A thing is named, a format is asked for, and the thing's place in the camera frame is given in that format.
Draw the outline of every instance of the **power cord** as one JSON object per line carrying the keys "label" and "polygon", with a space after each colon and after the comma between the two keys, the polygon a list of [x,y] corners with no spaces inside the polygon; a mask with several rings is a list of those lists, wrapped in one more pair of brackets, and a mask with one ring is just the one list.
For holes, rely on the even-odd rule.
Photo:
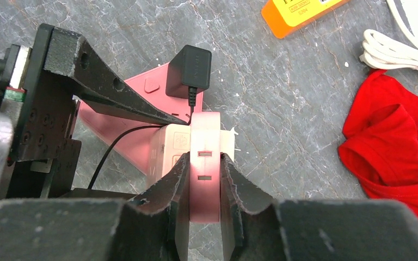
{"label": "power cord", "polygon": [[196,95],[197,95],[198,88],[195,87],[188,87],[188,106],[190,106],[190,120],[188,121],[187,125],[192,124],[192,116],[194,113],[194,107],[196,106]]}
{"label": "power cord", "polygon": [[387,0],[390,11],[403,34],[417,49],[402,44],[372,29],[364,32],[364,53],[360,60],[374,69],[393,70],[412,68],[418,70],[418,39],[404,24],[394,0]]}
{"label": "power cord", "polygon": [[[194,113],[194,107],[196,106],[196,91],[197,89],[195,87],[189,87],[188,88],[188,105],[190,106],[190,119],[187,123],[187,125],[190,125],[192,123],[192,116]],[[94,187],[94,183],[97,180],[97,177],[99,176],[100,170],[102,169],[105,161],[108,158],[109,153],[111,152],[111,150],[113,150],[113,147],[119,142],[119,140],[121,140],[124,136],[128,135],[129,133],[141,130],[141,129],[149,129],[149,128],[161,128],[162,126],[157,126],[157,125],[149,125],[149,126],[141,126],[141,127],[136,127],[130,130],[127,130],[125,132],[123,132],[121,135],[119,135],[112,143],[111,145],[108,147],[107,151],[105,151],[105,154],[103,155],[102,159],[99,162],[99,165],[97,166],[97,168],[95,169],[94,175],[92,176],[92,179],[90,180],[89,186],[87,187],[87,189],[92,189]]]}
{"label": "power cord", "polygon": [[158,126],[158,125],[140,126],[140,127],[136,127],[136,128],[127,130],[127,131],[123,132],[121,135],[119,135],[113,141],[113,143],[111,143],[111,145],[108,147],[107,151],[105,151],[105,154],[103,155],[102,159],[100,160],[99,165],[95,169],[94,175],[92,176],[92,179],[90,180],[90,183],[89,183],[89,186],[87,187],[87,189],[92,189],[94,187],[94,183],[97,180],[97,177],[99,176],[99,173],[100,173],[100,170],[103,167],[103,164],[105,163],[105,161],[107,160],[107,157],[108,157],[109,153],[111,152],[111,150],[113,149],[113,147],[116,145],[116,143],[118,143],[119,140],[121,140],[124,136],[128,135],[129,133],[138,131],[140,129],[161,128],[161,127],[162,126]]}

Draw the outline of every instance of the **gray marble surface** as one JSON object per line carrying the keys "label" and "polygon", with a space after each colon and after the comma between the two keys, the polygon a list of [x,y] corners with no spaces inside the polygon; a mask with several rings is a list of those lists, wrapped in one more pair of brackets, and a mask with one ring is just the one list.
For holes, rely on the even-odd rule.
{"label": "gray marble surface", "polygon": [[[0,0],[0,57],[31,46],[38,24],[85,35],[104,61],[129,78],[169,61],[185,44],[213,52],[204,108],[222,114],[236,136],[235,161],[277,198],[362,198],[339,161],[341,128],[368,68],[362,33],[405,42],[385,1],[353,0],[283,40],[260,10],[266,0]],[[418,72],[390,73],[418,95]],[[86,187],[106,145],[81,122],[74,186]],[[145,178],[112,153],[95,188],[139,193]],[[222,260],[218,225],[191,225],[189,260]]]}

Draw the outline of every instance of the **red cloth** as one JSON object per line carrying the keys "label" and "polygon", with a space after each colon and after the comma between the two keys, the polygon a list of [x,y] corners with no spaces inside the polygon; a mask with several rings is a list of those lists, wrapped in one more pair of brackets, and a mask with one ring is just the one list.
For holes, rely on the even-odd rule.
{"label": "red cloth", "polygon": [[339,156],[370,198],[399,200],[418,217],[418,97],[383,73],[358,91]]}

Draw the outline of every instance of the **black power adapter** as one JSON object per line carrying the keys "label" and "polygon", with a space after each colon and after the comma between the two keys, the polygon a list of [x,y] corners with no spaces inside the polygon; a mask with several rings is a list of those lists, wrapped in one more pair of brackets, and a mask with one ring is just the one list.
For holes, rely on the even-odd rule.
{"label": "black power adapter", "polygon": [[212,53],[208,50],[185,45],[170,61],[167,72],[166,95],[188,99],[188,105],[196,105],[196,94],[209,88]]}

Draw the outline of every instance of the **white cable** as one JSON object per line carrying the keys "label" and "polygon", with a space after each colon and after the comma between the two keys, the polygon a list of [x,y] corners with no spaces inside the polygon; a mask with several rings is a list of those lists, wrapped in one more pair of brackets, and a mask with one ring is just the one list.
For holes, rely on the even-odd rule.
{"label": "white cable", "polygon": [[403,34],[417,49],[368,29],[364,32],[363,55],[360,60],[374,69],[393,70],[412,68],[418,70],[418,40],[404,24],[394,0],[387,0],[390,11]]}

